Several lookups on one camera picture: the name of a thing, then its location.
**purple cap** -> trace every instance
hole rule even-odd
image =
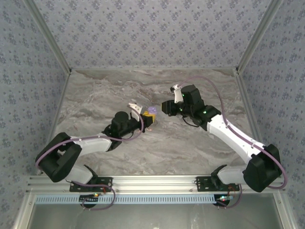
[[[149,113],[150,115],[156,115],[156,114],[157,114],[157,108],[154,107],[154,106],[148,107],[147,111],[148,111],[148,113]]]

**metal frame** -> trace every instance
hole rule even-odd
[[[252,106],[250,104],[249,97],[247,95],[245,85],[243,83],[242,77],[233,70],[238,89],[241,92],[241,98],[243,100],[247,118],[250,124],[250,128],[253,136],[261,141],[261,135],[258,129],[256,119],[253,114]],[[62,92],[60,106],[57,111],[57,115],[60,112],[62,99],[65,93],[66,86]],[[54,121],[52,132],[55,129],[57,118]],[[113,177],[113,188],[118,195],[188,195],[196,196],[201,194],[197,192],[197,187],[195,178],[197,176],[203,175],[163,175],[163,176],[153,176],[153,175],[135,175],[135,176],[112,176]],[[272,185],[280,186],[282,178],[277,179]],[[31,176],[26,187],[26,195],[24,197],[22,206],[20,208],[19,214],[16,218],[14,229],[26,229],[29,222],[33,206],[37,196],[42,194],[47,195],[71,195],[69,192],[70,184],[66,181],[61,181],[58,183],[52,183],[52,181],[44,174],[40,176]],[[243,194],[253,194],[256,193],[250,189],[247,185],[243,185]],[[292,208],[288,201],[286,191],[284,190],[274,190],[266,188],[262,194],[272,193],[274,200],[276,202],[277,210],[279,213],[279,218],[282,222],[284,229],[298,229],[296,220],[293,216]],[[223,194],[223,192],[204,192],[202,195],[206,194]]]
[[[46,39],[47,43],[49,44],[49,47],[53,51],[55,57],[57,58],[59,64],[61,65],[62,69],[65,71],[65,73],[70,72],[70,67],[68,65],[68,62],[66,61],[64,55],[61,52],[61,49],[59,48],[58,44],[56,43],[47,23],[45,22],[42,14],[39,11],[39,8],[37,7],[36,3],[33,0],[23,0],[24,4],[30,11],[30,14],[32,15],[34,21],[38,25],[42,35]]]
[[[52,140],[52,138],[54,136],[54,131],[55,131],[55,128],[56,128],[56,125],[57,125],[57,122],[58,122],[58,119],[59,119],[59,116],[60,116],[60,113],[61,113],[62,102],[63,102],[63,98],[66,94],[66,89],[67,89],[67,86],[68,86],[68,83],[69,83],[70,76],[71,76],[71,73],[68,73],[68,75],[66,77],[66,80],[65,80],[65,83],[63,85],[63,89],[62,89],[62,92],[61,92],[61,97],[60,97],[60,100],[58,102],[57,110],[56,110],[55,117],[54,117],[53,122],[52,122],[51,131],[49,132],[46,145]]]
[[[216,70],[216,71],[224,71],[226,73],[231,73],[232,72],[232,67],[200,67],[200,66],[189,66],[189,67],[183,67],[183,66],[177,66],[177,67],[165,67],[165,66],[156,66],[156,67],[130,67],[130,66],[125,66],[122,68],[118,67],[94,67],[94,68],[89,68],[91,71],[111,71],[111,70],[129,70],[129,71],[138,71],[138,70],[201,70],[201,69],[209,69],[209,70]],[[72,68],[72,71],[75,72],[82,72],[82,71],[87,71],[88,68]]]
[[[239,63],[238,63],[238,73],[243,73],[246,65],[250,61],[254,51],[256,50],[258,44],[261,42],[263,35],[271,24],[273,17],[280,8],[283,0],[271,0],[269,3],[262,19],[260,20],[246,50],[244,51]]]

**white cable tray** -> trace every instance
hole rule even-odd
[[[37,195],[35,204],[80,204],[79,194]],[[112,194],[99,196],[93,204],[109,204]],[[116,195],[115,204],[212,204],[213,194],[173,194],[173,195]]]

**red wire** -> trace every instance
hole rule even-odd
[[[234,191],[234,195],[233,195],[233,198],[234,198],[234,197],[235,197],[235,194],[236,194],[235,189],[234,189],[233,186],[231,186],[231,185],[229,185],[229,189],[232,189],[232,190]]]

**glass panel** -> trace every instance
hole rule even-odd
[[[233,209],[209,204],[35,205],[28,229],[282,229],[272,194],[246,194]]]

